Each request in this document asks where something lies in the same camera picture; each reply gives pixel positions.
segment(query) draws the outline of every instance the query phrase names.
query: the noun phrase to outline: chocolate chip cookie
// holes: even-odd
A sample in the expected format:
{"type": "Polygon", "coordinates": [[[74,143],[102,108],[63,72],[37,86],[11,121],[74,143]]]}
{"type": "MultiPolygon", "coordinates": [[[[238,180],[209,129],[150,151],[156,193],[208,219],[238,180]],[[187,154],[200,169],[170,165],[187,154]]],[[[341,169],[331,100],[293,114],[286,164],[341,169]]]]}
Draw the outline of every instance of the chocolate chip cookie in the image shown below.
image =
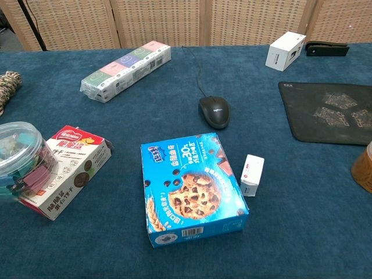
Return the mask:
{"type": "Polygon", "coordinates": [[[221,194],[215,181],[203,174],[184,174],[179,190],[169,193],[174,212],[190,219],[205,218],[218,209],[221,194]]]}

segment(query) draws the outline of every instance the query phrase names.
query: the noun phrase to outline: barcode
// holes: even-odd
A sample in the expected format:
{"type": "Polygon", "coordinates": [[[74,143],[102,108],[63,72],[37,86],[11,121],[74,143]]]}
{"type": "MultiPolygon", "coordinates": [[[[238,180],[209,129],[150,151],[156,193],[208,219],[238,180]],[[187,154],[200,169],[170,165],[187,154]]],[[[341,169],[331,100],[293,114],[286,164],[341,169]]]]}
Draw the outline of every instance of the barcode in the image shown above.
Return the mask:
{"type": "Polygon", "coordinates": [[[204,227],[188,228],[187,230],[182,230],[182,237],[189,237],[190,235],[202,234],[204,227]]]}
{"type": "Polygon", "coordinates": [[[156,67],[160,66],[161,64],[163,64],[163,58],[160,57],[157,61],[156,61],[156,67]]]}

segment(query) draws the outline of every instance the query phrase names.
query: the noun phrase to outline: red logo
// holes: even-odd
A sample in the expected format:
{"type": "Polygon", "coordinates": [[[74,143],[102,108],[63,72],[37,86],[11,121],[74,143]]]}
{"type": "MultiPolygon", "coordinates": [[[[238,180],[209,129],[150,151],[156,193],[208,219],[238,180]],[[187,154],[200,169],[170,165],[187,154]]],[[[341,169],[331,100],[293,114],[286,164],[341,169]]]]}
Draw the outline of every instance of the red logo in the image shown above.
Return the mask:
{"type": "Polygon", "coordinates": [[[75,133],[73,130],[64,130],[57,135],[56,140],[78,141],[81,137],[81,134],[75,133]]]}
{"type": "Polygon", "coordinates": [[[43,194],[45,193],[46,191],[44,191],[44,190],[39,190],[38,192],[37,192],[37,195],[38,196],[43,196],[43,194]]]}

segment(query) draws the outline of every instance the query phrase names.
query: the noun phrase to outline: stapler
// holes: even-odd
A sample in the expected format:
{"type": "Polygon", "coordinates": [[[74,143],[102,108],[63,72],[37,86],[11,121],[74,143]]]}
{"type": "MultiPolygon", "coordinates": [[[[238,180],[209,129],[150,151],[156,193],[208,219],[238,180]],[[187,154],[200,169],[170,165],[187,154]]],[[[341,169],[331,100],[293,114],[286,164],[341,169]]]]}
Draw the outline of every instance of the stapler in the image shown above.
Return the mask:
{"type": "Polygon", "coordinates": [[[306,56],[346,56],[347,44],[336,42],[309,41],[305,46],[306,56]]]}

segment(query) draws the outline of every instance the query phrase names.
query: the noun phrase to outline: white medicine box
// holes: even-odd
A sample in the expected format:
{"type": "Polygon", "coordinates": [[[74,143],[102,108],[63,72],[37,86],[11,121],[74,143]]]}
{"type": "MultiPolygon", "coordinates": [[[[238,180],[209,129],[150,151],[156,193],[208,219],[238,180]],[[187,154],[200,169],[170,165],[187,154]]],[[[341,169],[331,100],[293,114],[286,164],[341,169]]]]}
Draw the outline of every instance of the white medicine box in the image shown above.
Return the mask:
{"type": "Polygon", "coordinates": [[[240,178],[240,191],[243,196],[256,196],[264,161],[265,159],[261,157],[250,154],[246,156],[242,176],[240,178]]]}
{"type": "Polygon", "coordinates": [[[284,71],[300,56],[305,38],[305,35],[286,32],[270,45],[265,65],[284,71]]]}

